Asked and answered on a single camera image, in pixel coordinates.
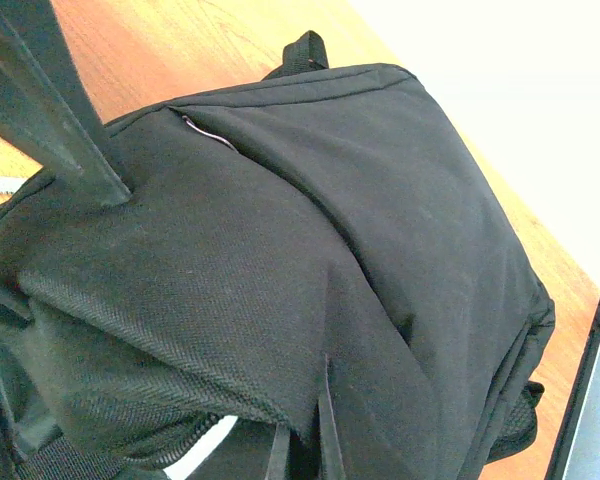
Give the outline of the black student backpack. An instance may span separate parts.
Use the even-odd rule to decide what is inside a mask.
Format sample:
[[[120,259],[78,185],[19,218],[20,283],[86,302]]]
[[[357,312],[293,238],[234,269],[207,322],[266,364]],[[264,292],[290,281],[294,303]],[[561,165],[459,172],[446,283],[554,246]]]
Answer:
[[[526,449],[554,305],[407,71],[289,45],[262,82],[103,125],[127,202],[41,172],[0,206],[0,479],[475,479]]]

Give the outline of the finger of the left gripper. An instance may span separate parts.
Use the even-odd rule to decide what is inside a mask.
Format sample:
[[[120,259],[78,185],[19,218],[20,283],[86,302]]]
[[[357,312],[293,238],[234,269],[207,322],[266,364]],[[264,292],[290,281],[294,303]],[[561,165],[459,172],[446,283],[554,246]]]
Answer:
[[[87,204],[130,198],[49,1],[0,1],[0,138]]]

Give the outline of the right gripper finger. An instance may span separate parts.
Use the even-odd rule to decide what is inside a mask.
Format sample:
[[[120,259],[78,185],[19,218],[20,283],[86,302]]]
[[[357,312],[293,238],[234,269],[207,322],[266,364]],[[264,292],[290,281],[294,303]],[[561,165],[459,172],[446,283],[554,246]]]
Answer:
[[[317,405],[321,461],[318,478],[345,480],[347,475],[330,395],[328,357],[324,360]],[[279,424],[276,426],[272,441],[267,464],[267,479],[291,479],[291,459],[291,431],[288,427]]]

